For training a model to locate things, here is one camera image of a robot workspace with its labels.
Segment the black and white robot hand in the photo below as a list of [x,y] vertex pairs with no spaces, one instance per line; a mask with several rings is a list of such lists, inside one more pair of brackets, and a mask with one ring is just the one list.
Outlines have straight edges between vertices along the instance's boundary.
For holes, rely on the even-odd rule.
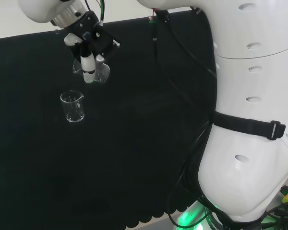
[[85,12],[67,31],[64,42],[81,65],[85,83],[106,82],[109,77],[106,56],[120,47],[118,40],[105,30],[93,11]]

